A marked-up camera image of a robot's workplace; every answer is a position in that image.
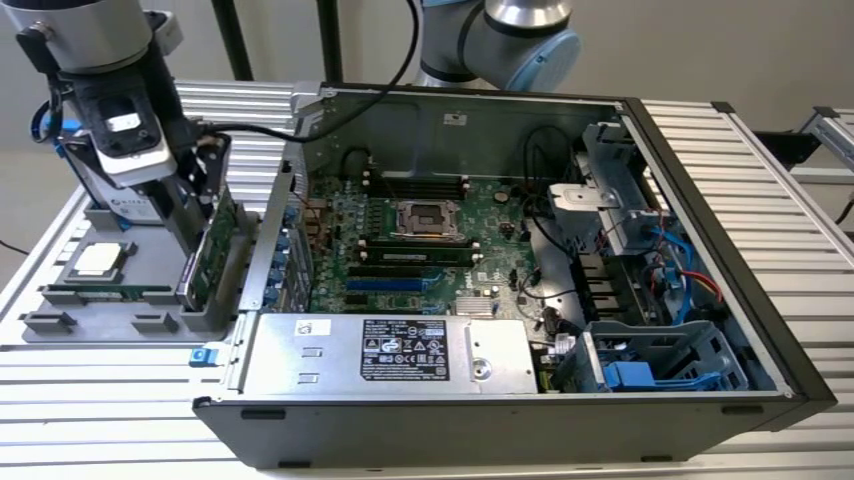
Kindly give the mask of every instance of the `warning label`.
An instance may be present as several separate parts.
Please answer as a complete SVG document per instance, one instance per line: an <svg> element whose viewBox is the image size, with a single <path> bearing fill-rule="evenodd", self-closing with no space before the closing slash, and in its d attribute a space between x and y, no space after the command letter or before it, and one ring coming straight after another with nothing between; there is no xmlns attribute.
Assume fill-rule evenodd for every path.
<svg viewBox="0 0 854 480"><path fill-rule="evenodd" d="M444 320L366 320L362 378L370 381L447 381Z"/></svg>

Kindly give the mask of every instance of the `blue cable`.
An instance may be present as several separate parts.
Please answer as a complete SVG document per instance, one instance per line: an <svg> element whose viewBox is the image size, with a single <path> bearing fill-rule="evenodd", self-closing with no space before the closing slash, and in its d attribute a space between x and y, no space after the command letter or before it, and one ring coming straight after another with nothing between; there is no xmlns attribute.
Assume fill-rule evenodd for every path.
<svg viewBox="0 0 854 480"><path fill-rule="evenodd" d="M694 247L685 243L673 233L662 232L658 227L654 227L651 232L655 235L662 236L667 242L673 243L677 247L682 249L686 257L686 264L689 269L691 269L691 265L694 264ZM689 278L685 279L685 296L682 299L682 307L679 308L679 313L677 314L677 318L673 321L673 325L682 325L685 323L685 317L687 317L689 312L691 311L691 280Z"/></svg>

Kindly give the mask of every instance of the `cable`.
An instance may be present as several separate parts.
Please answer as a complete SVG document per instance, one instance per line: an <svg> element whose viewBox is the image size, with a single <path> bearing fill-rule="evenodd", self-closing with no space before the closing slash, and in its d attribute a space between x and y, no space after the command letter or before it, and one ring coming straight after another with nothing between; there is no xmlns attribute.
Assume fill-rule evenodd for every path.
<svg viewBox="0 0 854 480"><path fill-rule="evenodd" d="M315 219L316 219L318 221L320 221L320 214L318 213L316 209L311 207L311 203L308 203L308 202L306 201L306 199L303 198L303 196L302 196L299 193L296 193L296 192L291 192L291 193L294 194L294 196L295 196L296 198L299 198L299 201L300 201L300 202L303 202L303 205L306 205L306 208L308 209L308 211L311 212L311 214L315 216Z"/></svg>
<svg viewBox="0 0 854 480"><path fill-rule="evenodd" d="M24 250L23 248L17 248L15 245L9 245L3 240L0 240L0 245L8 248L9 250L12 250L13 252L20 253L21 255L29 255L29 252L27 250Z"/></svg>
<svg viewBox="0 0 854 480"><path fill-rule="evenodd" d="M371 158L371 150L367 147L350 147L347 148L347 150L344 150L344 154L342 155L342 162L340 162L340 167L339 167L339 172L338 172L338 177L339 178L344 178L344 168L347 166L347 159L350 158L350 155L356 153L356 152L362 152L364 153L368 158Z"/></svg>
<svg viewBox="0 0 854 480"><path fill-rule="evenodd" d="M602 248L604 247L604 244L607 243L608 240L608 234L617 229L617 227L619 227L623 222L626 220L629 220L631 217L623 217L614 225L611 225L611 228L608 228L604 233L602 233L602 236L599 237L599 239L596 240L596 249L594 250L594 253L598 252L599 250L602 250Z"/></svg>
<svg viewBox="0 0 854 480"><path fill-rule="evenodd" d="M52 141L59 137L63 129L63 88L61 83L56 75L48 75L48 91L51 98L33 113L32 120L29 121L29 137L36 143L44 143ZM41 133L41 126L44 122L44 116L48 115L47 131Z"/></svg>
<svg viewBox="0 0 854 480"><path fill-rule="evenodd" d="M653 228L651 232L657 235L665 237L665 240L678 246L685 252L686 256L686 265L691 268L694 264L694 247L685 243L673 233L666 230L659 230L658 228ZM689 315L689 311L691 310L691 282L686 278L685 280L685 294L682 300L682 307L679 308L679 313L677 314L677 318L673 321L673 325L682 325L685 323L685 317Z"/></svg>
<svg viewBox="0 0 854 480"><path fill-rule="evenodd" d="M539 196L539 195L531 195L528 198L524 199L524 201L522 202L522 215L524 216L524 206L527 205L527 203L531 200L544 200L544 197ZM539 223L539 220L536 219L536 208L534 208L531 210L531 220L534 221L534 226L536 227L536 230L539 230L539 233L543 235L543 238L546 240L548 240L548 243L551 243L555 248L558 250L560 250L570 258L572 257L572 252L570 251L568 248L566 248L563 245L560 245L560 243L558 242L558 240L555 240L555 238L548 235L548 232L546 232L546 228L543 228L543 224Z"/></svg>
<svg viewBox="0 0 854 480"><path fill-rule="evenodd" d="M519 284L519 290L530 298L532 298L534 300L550 300L552 298L562 297L567 293L575 293L575 289L574 288L571 288L570 290L564 290L560 293L555 293L554 295L534 295L531 292L528 292L527 283L528 283L528 280L531 279L531 275L534 275L534 272L536 272L536 271L539 271L539 268L535 268L531 272L528 272L528 274L526 275L524 279L522 280L522 283Z"/></svg>
<svg viewBox="0 0 854 480"><path fill-rule="evenodd" d="M318 132L308 134L304 137L298 137L296 135L288 135L287 133L278 132L276 130L262 127L259 125L251 125L248 123L219 123L211 125L206 128L207 133L215 132L227 132L227 131L242 131L242 132L255 132L271 137L279 138L286 142L294 143L311 143L316 140L320 140L332 132L335 132L339 128L347 125L351 121L354 121L374 105L376 105L383 98L391 92L391 89L398 85L398 82L403 78L406 74L406 70L412 62L412 57L415 56L415 48L418 47L418 39L420 37L420 23L418 20L418 7L415 6L415 0L406 0L406 4L410 7L410 14L412 16L412 38L410 40L410 49L406 54L406 59L403 60L403 64L400 65L400 69L398 73L391 79L391 82L380 89L379 93L374 96L374 98L359 108L356 108L348 115L346 115L340 120L328 125L324 129Z"/></svg>
<svg viewBox="0 0 854 480"><path fill-rule="evenodd" d="M847 218L849 213L851 213L851 208L854 208L854 200L849 201L849 204L842 209L842 213L839 214L839 218L837 218L837 225L839 225L842 222L845 222L845 219Z"/></svg>
<svg viewBox="0 0 854 480"><path fill-rule="evenodd" d="M709 278L706 275L703 275L699 272L690 272L690 271L681 270L679 273L686 277L691 277L695 280L698 280L701 285L703 285L703 287L706 287L706 289L709 289L711 293L715 294L715 298L718 299L718 302L723 302L723 292L721 291L721 287L718 286L718 284L711 278Z"/></svg>

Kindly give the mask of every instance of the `ridged metal surface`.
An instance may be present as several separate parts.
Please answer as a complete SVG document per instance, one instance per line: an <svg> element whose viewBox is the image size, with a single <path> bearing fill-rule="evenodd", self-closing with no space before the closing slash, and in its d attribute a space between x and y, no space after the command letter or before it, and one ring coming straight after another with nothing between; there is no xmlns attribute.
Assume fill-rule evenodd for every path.
<svg viewBox="0 0 854 480"><path fill-rule="evenodd" d="M279 83L177 82L184 114L212 122L247 122L292 133L292 85ZM231 132L232 147L226 180L247 211L264 213L272 181L282 162L284 141L248 132ZM298 171L298 193L306 191Z"/></svg>
<svg viewBox="0 0 854 480"><path fill-rule="evenodd" d="M276 115L287 115L290 87L286 85L184 82L180 90L188 111L202 113L207 118L255 118L254 121L280 126L284 117ZM669 112L674 109L691 112L703 104L657 102L655 105ZM703 115L685 118L699 118L705 122L719 117L706 108ZM266 199L263 189L268 188L268 183L258 178L263 176L252 177L247 173L271 173L275 169L282 145L270 143L259 137L247 136L246 143L236 145L230 168L232 191L244 188L243 194L250 195L238 198L259 204ZM709 162L709 158L695 158ZM743 182L735 185L738 182L718 180L705 183L699 182L705 193L721 192L719 196L727 196L726 192L743 186ZM757 185L774 187L773 182ZM235 460L230 450L192 415L188 399L198 392L210 391L202 382L216 381L222 368L190 369L185 362L191 346L132 348L113 345L57 349L20 345L20 329L16 327L21 322L9 321L9 318L16 318L17 313L28 308L28 302L37 300L37 285L56 275L53 260L63 254L65 244L73 242L83 224L81 198L77 192L25 265L41 266L32 272L24 269L0 294L0 305L13 297L21 299L0 323L0 343L4 345L0 351L0 466L11 467L0 470L4 480L128 477L426 480L498 476L526 479L829 480L854 477L854 323L839 319L798 319L789 323L837 394L839 405L783 432L739 435L685 463L258 472ZM749 218L742 219L749 214L726 215L733 215L733 218L725 224L745 225L745 228L729 229L734 240L767 240L762 236L766 230L751 227L755 224ZM791 215L757 215L774 216L765 225L807 225L803 231L797 231L798 237L778 241L818 240L814 236L819 234L809 228L809 222L778 223L775 217ZM757 262L785 263L787 271L797 275L803 273L798 266L810 264L786 258ZM826 262L826 265L841 269L837 274L850 274L845 265L835 262ZM786 288L787 283L778 285L779 281L773 277L765 281L770 282L767 288L773 290Z"/></svg>

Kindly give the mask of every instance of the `black cable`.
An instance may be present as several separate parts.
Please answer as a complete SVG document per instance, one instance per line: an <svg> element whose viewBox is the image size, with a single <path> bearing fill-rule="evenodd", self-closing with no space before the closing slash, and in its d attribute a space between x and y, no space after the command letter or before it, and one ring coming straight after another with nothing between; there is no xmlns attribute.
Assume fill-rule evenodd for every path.
<svg viewBox="0 0 854 480"><path fill-rule="evenodd" d="M538 200L538 199L544 200L542 197L530 196L524 200L524 202L522 202L522 215L524 215L524 205L531 200ZM546 229L543 228L543 224L539 223L539 220L536 219L536 209L535 208L531 209L531 220L534 221L534 226L536 227L536 230L539 230L539 233L543 235L543 238L546 240L548 240L548 243L551 243L555 246L555 248L558 250L560 250L571 258L572 257L572 252L570 251L570 249L566 248L563 245L560 245L560 243L558 243L558 241L554 239L554 237L551 235L548 235L548 232L546 232Z"/></svg>
<svg viewBox="0 0 854 480"><path fill-rule="evenodd" d="M410 63L412 61L412 57L415 56L415 48L418 47L418 39L420 37L418 7L415 6L415 0L406 0L406 4L410 7L410 14L412 15L412 38L410 40L410 49L406 54L406 59L403 60L403 64L400 65L400 70L398 70L398 73L391 79L391 82L388 82L388 84L382 88L379 93L362 107L356 108L348 115L346 115L340 120L338 120L335 123L328 125L324 129L319 130L318 132L304 137L298 137L296 135L288 135L287 133L278 132L271 128L262 127L259 125L251 125L248 123L218 123L218 124L210 125L206 128L206 133L228 132L228 131L255 132L255 133L262 133L264 135L275 137L280 140L284 140L286 142L310 143L316 140L320 140L323 137L326 137L332 132L335 132L339 128L342 128L344 125L347 125L351 121L354 121L356 117L359 117L359 115L362 115L374 105L376 105L383 100L383 98L386 98L386 95L388 95L388 92L391 92L391 89L395 88L395 86L398 85L398 82L403 78L403 75L406 74L406 69L408 68Z"/></svg>
<svg viewBox="0 0 854 480"><path fill-rule="evenodd" d="M567 293L575 293L575 289L571 288L568 290L564 290L560 293L555 293L554 295L534 295L531 292L528 292L527 283L528 283L528 280L531 279L531 275L534 275L535 271L536 270L534 270L532 272L530 272L526 275L524 279L522 280L522 283L519 284L519 290L522 290L522 293L524 293L530 298L532 298L534 300L548 300L551 298L562 297Z"/></svg>
<svg viewBox="0 0 854 480"><path fill-rule="evenodd" d="M842 214L839 215L839 218L837 218L837 225L845 222L845 219L847 218L849 213L851 213L851 208L854 208L854 200L851 200L849 204L845 206L845 208L842 209Z"/></svg>
<svg viewBox="0 0 854 480"><path fill-rule="evenodd" d="M36 109L29 122L29 136L36 143L53 141L63 129L63 87L56 76L48 76L48 91L51 98ZM44 116L48 115L47 130L41 133L41 123Z"/></svg>
<svg viewBox="0 0 854 480"><path fill-rule="evenodd" d="M356 152L364 153L368 156L368 158L371 157L371 150L367 147L350 147L347 150L344 150L344 154L342 155L342 163L338 171L338 178L340 179L344 179L346 177L344 169L347 167L347 159L350 158L350 155L352 155Z"/></svg>
<svg viewBox="0 0 854 480"><path fill-rule="evenodd" d="M563 140L566 141L567 144L567 152L570 155L568 158L568 162L572 162L572 158L575 157L575 152L572 149L572 140L570 139L570 136L567 135L567 133L556 126L554 125L542 125L536 128L534 128L527 135L524 136L524 141L522 142L522 176L524 179L524 190L526 192L528 191L528 163L531 163L531 167L534 167L534 162L531 162L530 160L532 160L531 158L531 142L534 141L534 137L536 136L536 134L539 132L544 132L546 130L554 130L555 132L558 132L560 134L560 136L563 137ZM535 145L536 149L535 151L540 152L540 155L543 155L543 157L546 157L544 155L544 150L540 146Z"/></svg>
<svg viewBox="0 0 854 480"><path fill-rule="evenodd" d="M9 245L3 240L0 240L0 245L8 248L9 250L12 250L13 252L20 253L21 255L29 255L29 252L27 250L24 250L23 248L17 248L15 245Z"/></svg>

